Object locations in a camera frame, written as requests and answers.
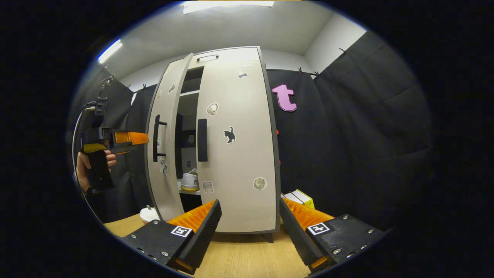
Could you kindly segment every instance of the finger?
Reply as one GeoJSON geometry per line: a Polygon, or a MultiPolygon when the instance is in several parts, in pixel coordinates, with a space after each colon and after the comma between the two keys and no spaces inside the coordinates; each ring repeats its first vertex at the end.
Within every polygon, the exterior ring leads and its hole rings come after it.
{"type": "Polygon", "coordinates": [[[91,163],[89,162],[87,154],[79,152],[78,158],[86,165],[86,168],[91,169],[91,163]]]}
{"type": "Polygon", "coordinates": [[[106,161],[111,161],[117,159],[117,156],[114,154],[108,154],[106,155],[106,161]]]}
{"type": "Polygon", "coordinates": [[[115,165],[117,163],[116,160],[112,160],[112,161],[108,161],[108,167],[112,167],[113,165],[115,165]]]}

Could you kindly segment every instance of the white sneaker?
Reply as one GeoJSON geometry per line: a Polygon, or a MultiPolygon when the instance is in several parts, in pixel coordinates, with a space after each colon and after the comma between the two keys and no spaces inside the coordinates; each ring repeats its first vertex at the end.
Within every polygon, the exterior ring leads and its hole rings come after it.
{"type": "Polygon", "coordinates": [[[182,183],[180,188],[185,191],[197,191],[199,190],[199,179],[197,177],[197,169],[185,173],[182,177],[182,183]]]}

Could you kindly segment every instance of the wardrobe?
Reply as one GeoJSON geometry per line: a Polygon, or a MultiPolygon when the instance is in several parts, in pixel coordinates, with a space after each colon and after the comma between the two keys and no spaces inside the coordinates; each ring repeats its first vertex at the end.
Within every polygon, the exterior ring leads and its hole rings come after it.
{"type": "Polygon", "coordinates": [[[149,191],[164,221],[184,213],[180,178],[198,169],[203,204],[218,199],[224,233],[280,227],[278,141],[258,46],[191,53],[171,62],[147,119],[149,191]]]}

